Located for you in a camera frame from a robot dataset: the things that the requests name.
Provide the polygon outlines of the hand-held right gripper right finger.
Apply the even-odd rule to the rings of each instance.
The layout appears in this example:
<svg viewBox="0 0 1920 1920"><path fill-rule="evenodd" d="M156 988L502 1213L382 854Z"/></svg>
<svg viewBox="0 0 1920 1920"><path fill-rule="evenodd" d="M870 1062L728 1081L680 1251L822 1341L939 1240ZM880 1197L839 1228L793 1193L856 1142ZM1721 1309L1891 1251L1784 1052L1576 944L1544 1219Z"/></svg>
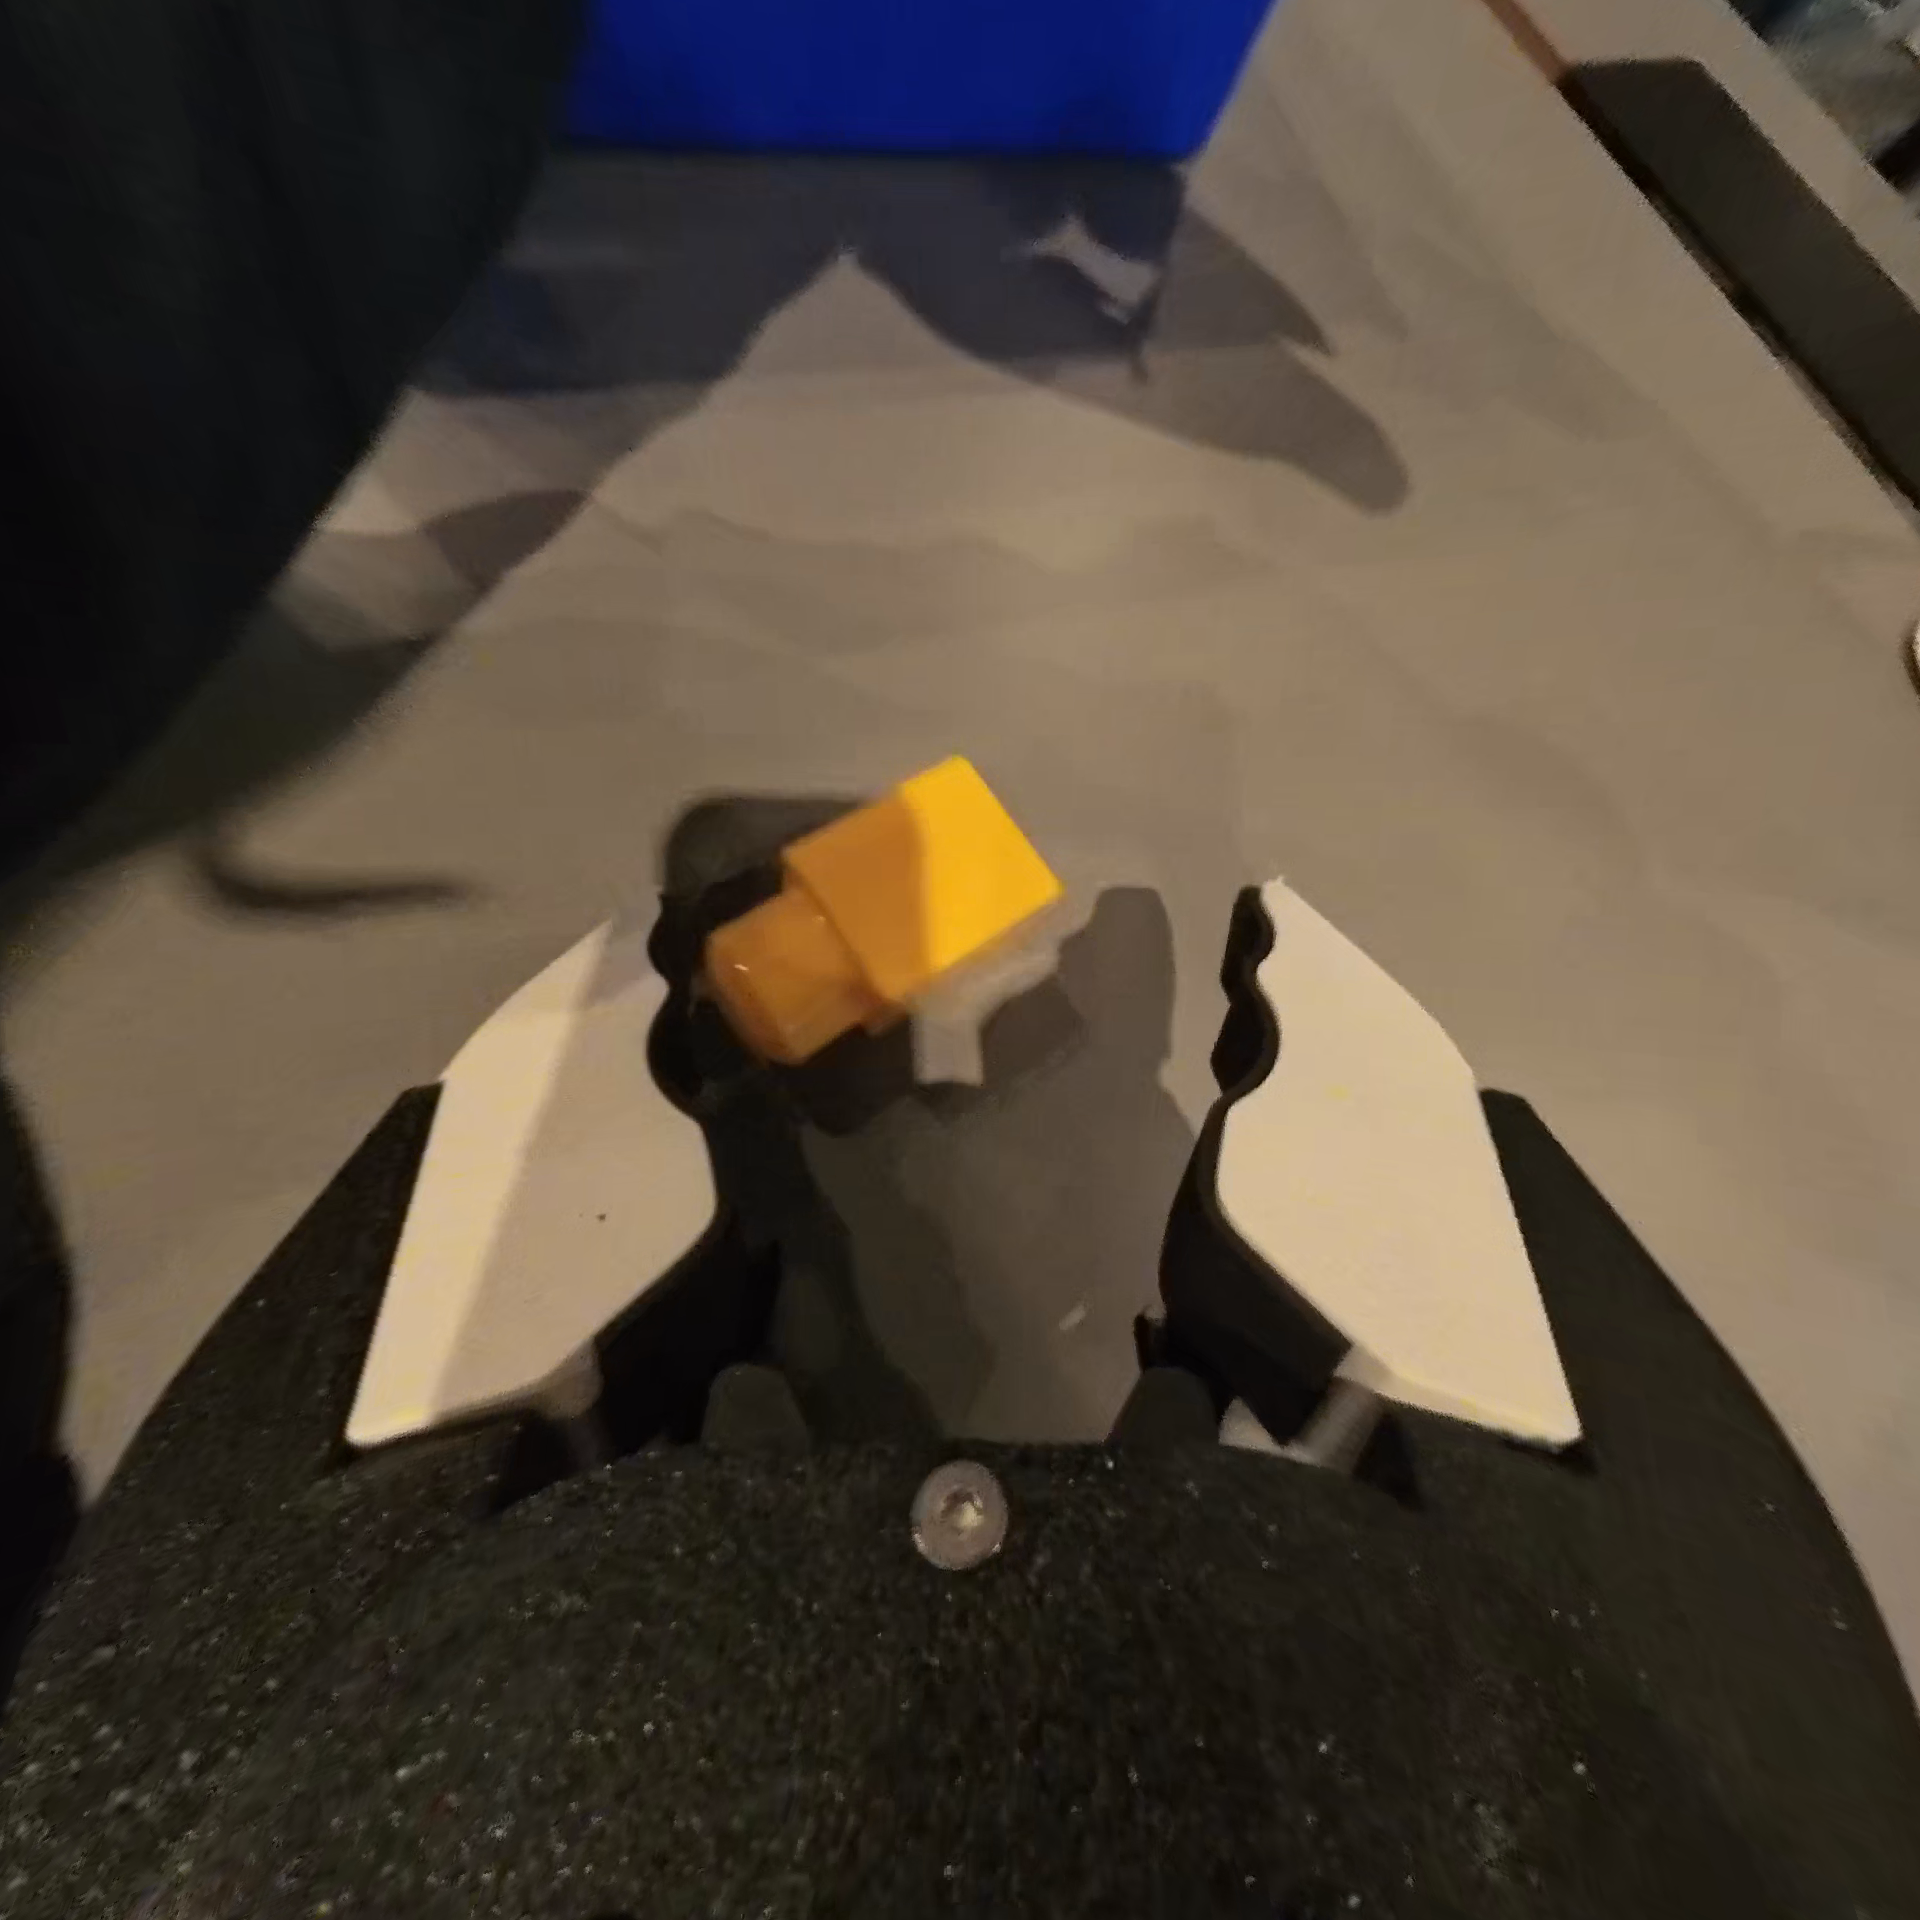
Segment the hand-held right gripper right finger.
<svg viewBox="0 0 1920 1920"><path fill-rule="evenodd" d="M1481 1081L1444 1026L1284 881L1220 957L1216 1097L1159 1256L1159 1362L1225 1446L1355 1469L1420 1412L1552 1460L1582 1421Z"/></svg>

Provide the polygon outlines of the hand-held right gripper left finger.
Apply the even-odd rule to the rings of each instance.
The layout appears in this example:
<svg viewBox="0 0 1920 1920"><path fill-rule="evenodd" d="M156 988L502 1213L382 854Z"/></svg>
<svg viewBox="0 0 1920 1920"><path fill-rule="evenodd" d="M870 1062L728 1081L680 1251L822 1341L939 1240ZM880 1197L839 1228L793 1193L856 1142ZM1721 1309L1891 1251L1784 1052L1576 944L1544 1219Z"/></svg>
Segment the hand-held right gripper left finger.
<svg viewBox="0 0 1920 1920"><path fill-rule="evenodd" d="M637 1452L756 1346L759 1249L657 1073L679 1006L652 930L583 936L443 1070L349 1450L527 1414L571 1454Z"/></svg>

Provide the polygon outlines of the yellow mega block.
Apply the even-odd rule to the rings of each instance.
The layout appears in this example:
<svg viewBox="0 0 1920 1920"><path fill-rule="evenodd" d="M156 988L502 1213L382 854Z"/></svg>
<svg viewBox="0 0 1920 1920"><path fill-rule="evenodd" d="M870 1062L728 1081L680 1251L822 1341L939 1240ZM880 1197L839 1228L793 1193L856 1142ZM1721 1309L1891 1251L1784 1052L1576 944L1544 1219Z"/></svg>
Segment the yellow mega block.
<svg viewBox="0 0 1920 1920"><path fill-rule="evenodd" d="M703 985L761 1062L905 1026L923 1085L980 1085L984 1024L1057 964L1067 892L967 757L787 843L775 892L703 940Z"/></svg>

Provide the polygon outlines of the blue plastic bin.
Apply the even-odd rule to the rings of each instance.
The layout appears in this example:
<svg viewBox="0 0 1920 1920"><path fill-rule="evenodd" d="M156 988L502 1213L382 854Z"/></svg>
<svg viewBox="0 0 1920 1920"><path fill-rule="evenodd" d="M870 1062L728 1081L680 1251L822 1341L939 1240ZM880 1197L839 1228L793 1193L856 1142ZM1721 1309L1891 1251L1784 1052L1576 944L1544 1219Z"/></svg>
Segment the blue plastic bin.
<svg viewBox="0 0 1920 1920"><path fill-rule="evenodd" d="M1185 160L1269 3L599 3L575 141L660 153Z"/></svg>

